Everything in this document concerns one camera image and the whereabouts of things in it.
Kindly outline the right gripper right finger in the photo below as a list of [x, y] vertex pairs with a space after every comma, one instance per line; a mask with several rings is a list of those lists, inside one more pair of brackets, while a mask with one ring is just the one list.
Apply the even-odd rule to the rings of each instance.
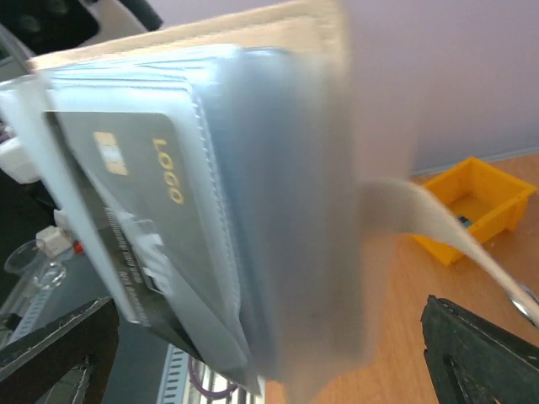
[[439, 403], [537, 403], [538, 347], [445, 298], [421, 316]]

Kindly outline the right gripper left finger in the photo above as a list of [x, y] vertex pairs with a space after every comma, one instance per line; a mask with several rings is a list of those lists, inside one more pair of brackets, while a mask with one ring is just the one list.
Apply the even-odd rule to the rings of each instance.
[[91, 300], [1, 349], [1, 402], [100, 403], [119, 342], [114, 301]]

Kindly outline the teal credit card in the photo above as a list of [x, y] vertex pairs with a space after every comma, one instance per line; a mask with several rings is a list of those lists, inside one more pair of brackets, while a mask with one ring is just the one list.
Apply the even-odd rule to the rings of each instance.
[[472, 226], [474, 224], [473, 221], [471, 221], [470, 219], [468, 219], [464, 215], [459, 215], [456, 218], [465, 228], [468, 228], [468, 227], [470, 227], [470, 226]]

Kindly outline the beige card holder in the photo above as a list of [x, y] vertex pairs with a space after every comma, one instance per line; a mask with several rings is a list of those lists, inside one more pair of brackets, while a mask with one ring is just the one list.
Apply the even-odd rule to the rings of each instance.
[[390, 233], [456, 248], [537, 322], [535, 297], [431, 192], [357, 173], [339, 2], [289, 1], [37, 56], [15, 45], [12, 57], [24, 73], [2, 84], [2, 116], [134, 323], [45, 113], [171, 119], [200, 217], [221, 232], [246, 343], [243, 367], [209, 366], [249, 391], [274, 380], [306, 403], [366, 361]]

